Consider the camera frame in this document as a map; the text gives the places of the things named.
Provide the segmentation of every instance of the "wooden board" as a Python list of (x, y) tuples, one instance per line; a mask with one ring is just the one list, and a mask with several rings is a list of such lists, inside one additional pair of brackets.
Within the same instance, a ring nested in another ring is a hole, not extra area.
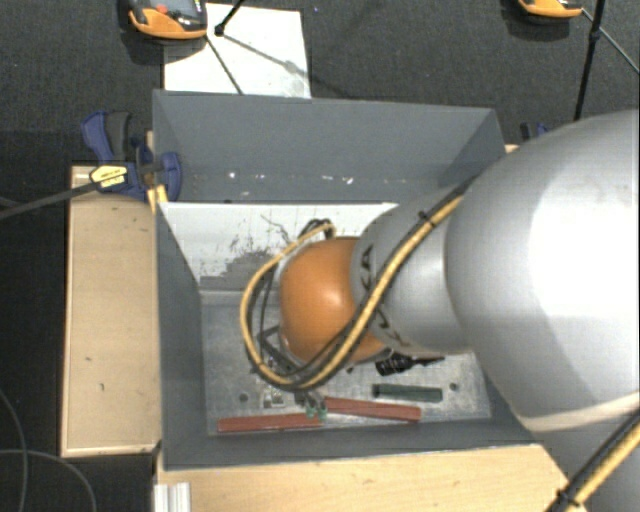
[[(89, 169), (73, 169), (73, 186)], [(160, 439), (151, 210), (93, 192), (69, 211), (61, 454), (150, 452)]]
[(562, 472), (539, 445), (165, 472), (193, 512), (543, 512)]

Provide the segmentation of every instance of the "green object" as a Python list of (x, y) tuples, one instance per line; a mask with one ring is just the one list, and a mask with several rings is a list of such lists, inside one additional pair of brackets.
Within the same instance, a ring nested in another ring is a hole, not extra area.
[(324, 422), (327, 419), (328, 412), (329, 411), (326, 405), (323, 405), (322, 407), (320, 407), (320, 409), (318, 409), (318, 419)]
[(435, 404), (442, 402), (442, 389), (422, 386), (403, 386), (400, 384), (374, 384), (373, 396), (376, 398), (388, 397), (397, 400)]
[(316, 412), (318, 412), (318, 410), (315, 407), (307, 405), (307, 408), (305, 410), (307, 418), (312, 419), (316, 415)]

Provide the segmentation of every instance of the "blue clamp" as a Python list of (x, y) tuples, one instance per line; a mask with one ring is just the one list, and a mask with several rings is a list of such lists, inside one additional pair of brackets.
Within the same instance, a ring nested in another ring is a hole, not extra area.
[(144, 182), (143, 176), (153, 173), (155, 183), (165, 185), (169, 201), (177, 201), (182, 186), (178, 155), (174, 152), (163, 153), (160, 161), (154, 162), (153, 153), (144, 142), (129, 140), (130, 119), (131, 115), (127, 112), (109, 114), (100, 110), (89, 115), (80, 125), (84, 142), (98, 157), (100, 165), (116, 163), (127, 170), (122, 183), (108, 188), (98, 187), (98, 190), (145, 202), (150, 187)]

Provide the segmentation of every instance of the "gray metal cylinder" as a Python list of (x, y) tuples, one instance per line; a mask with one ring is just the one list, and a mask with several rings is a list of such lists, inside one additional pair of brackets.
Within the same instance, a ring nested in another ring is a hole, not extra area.
[[(447, 289), (481, 366), (572, 474), (637, 407), (638, 112), (501, 160), (465, 195), (445, 245)], [(636, 452), (589, 510), (637, 510), (638, 481)]]
[[(428, 210), (449, 190), (398, 206), (367, 227), (351, 260), (351, 291), (357, 303), (399, 239), (416, 223), (419, 212)], [(468, 350), (445, 282), (447, 223), (438, 226), (401, 268), (370, 328), (380, 341), (405, 355), (433, 357)]]

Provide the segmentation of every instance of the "yellow cable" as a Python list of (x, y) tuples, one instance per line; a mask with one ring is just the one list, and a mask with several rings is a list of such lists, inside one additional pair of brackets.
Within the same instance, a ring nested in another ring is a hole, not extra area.
[[(356, 322), (347, 335), (344, 343), (340, 347), (340, 349), (334, 354), (332, 359), (312, 378), (298, 385), (299, 389), (308, 389), (313, 387), (315, 384), (320, 382), (323, 378), (329, 375), (335, 368), (340, 365), (340, 363), (344, 360), (345, 357), (348, 356), (351, 348), (356, 344), (358, 338), (365, 330), (367, 323), (370, 318), (375, 313), (375, 309), (378, 307), (384, 292), (388, 288), (391, 280), (397, 273), (400, 266), (404, 263), (407, 257), (411, 254), (411, 252), (418, 246), (422, 240), (444, 219), (446, 219), (451, 212), (458, 206), (460, 201), (462, 200), (462, 196), (458, 196), (455, 199), (452, 199), (447, 204), (445, 204), (440, 210), (438, 210), (428, 221), (425, 223), (407, 240), (396, 252), (395, 256), (389, 262), (389, 265), (385, 268), (383, 273), (381, 274), (376, 286), (373, 288), (369, 300), (365, 304), (362, 313), (356, 319)], [(253, 294), (253, 291), (260, 281), (262, 277), (271, 270), (275, 265), (277, 265), (285, 256), (294, 251), (297, 247), (299, 247), (302, 243), (304, 243), (309, 238), (315, 236), (316, 234), (326, 231), (327, 229), (332, 229), (335, 232), (335, 227), (331, 224), (324, 224), (313, 231), (305, 234), (289, 246), (287, 246), (280, 254), (276, 255), (269, 262), (263, 265), (251, 278), (247, 288), (245, 289), (244, 295), (242, 297), (242, 301), (240, 303), (240, 327), (242, 330), (242, 335), (244, 339), (245, 346), (247, 347), (247, 351), (252, 361), (256, 366), (260, 367), (260, 371), (263, 375), (266, 375), (269, 379), (274, 382), (282, 385), (291, 385), (294, 384), (295, 381), (282, 377), (277, 373), (273, 372), (262, 360), (260, 354), (256, 350), (256, 347), (253, 343), (253, 338), (251, 336), (251, 332), (249, 331), (249, 327), (246, 322), (248, 304)]]
[(367, 323), (371, 316), (375, 313), (375, 309), (378, 307), (380, 300), (384, 292), (386, 291), (389, 283), (393, 279), (393, 276), (396, 274), (400, 266), (407, 259), (409, 254), (418, 246), (418, 244), (424, 240), (424, 238), (440, 223), (442, 222), (449, 214), (458, 206), (458, 203), (462, 200), (462, 197), (459, 196), (445, 206), (443, 206), (440, 210), (436, 212), (436, 214), (430, 219), (430, 222), (425, 222), (418, 231), (414, 233), (414, 235), (407, 240), (400, 249), (398, 249), (396, 255), (391, 259), (389, 265), (384, 270), (382, 275), (380, 276), (378, 283), (374, 287), (369, 300), (367, 301), (365, 307), (363, 308), (362, 313), (356, 320), (356, 323), (349, 332), (347, 339), (344, 344), (340, 347), (338, 352), (336, 352), (334, 358), (327, 363), (327, 365), (320, 370), (314, 377), (312, 377), (307, 382), (304, 382), (300, 388), (307, 389), (312, 387), (314, 384), (320, 382), (324, 377), (329, 375), (336, 366), (340, 364), (341, 361), (344, 360), (351, 350), (351, 347), (355, 345), (360, 334), (366, 328)]
[(616, 468), (640, 445), (640, 423), (636, 424), (616, 444), (615, 448), (604, 458), (598, 467), (589, 475), (580, 490), (576, 493), (574, 501), (579, 505), (571, 505), (567, 510), (581, 510), (584, 502), (609, 478)]
[(260, 267), (260, 269), (253, 275), (253, 277), (249, 281), (249, 284), (245, 288), (244, 294), (242, 295), (242, 300), (240, 302), (240, 328), (242, 330), (242, 336), (244, 339), (245, 346), (247, 347), (247, 350), (253, 362), (256, 365), (261, 367), (261, 371), (263, 372), (263, 374), (269, 377), (270, 379), (274, 380), (275, 382), (278, 382), (279, 384), (283, 384), (283, 385), (293, 384), (293, 381), (287, 378), (283, 378), (277, 373), (271, 371), (271, 369), (265, 365), (264, 361), (262, 360), (262, 357), (260, 357), (260, 354), (256, 350), (256, 347), (253, 343), (253, 338), (251, 336), (251, 332), (249, 331), (249, 326), (247, 325), (247, 321), (246, 321), (249, 301), (251, 300), (251, 296), (253, 295), (253, 290), (255, 289), (257, 284), (260, 282), (260, 279), (262, 279), (262, 277), (267, 272), (269, 272), (269, 270), (275, 267), (278, 263), (280, 263), (280, 261), (282, 261), (282, 259), (284, 259), (285, 256), (291, 254), (295, 249), (300, 247), (300, 245), (302, 245), (304, 242), (306, 242), (310, 238), (313, 238), (317, 234), (326, 232), (326, 231), (329, 231), (331, 233), (331, 236), (335, 236), (336, 228), (333, 224), (327, 222), (317, 228), (312, 229), (311, 231), (309, 231), (308, 233), (305, 233), (294, 242), (290, 243), (282, 252), (274, 256), (271, 260), (269, 260), (262, 267)]

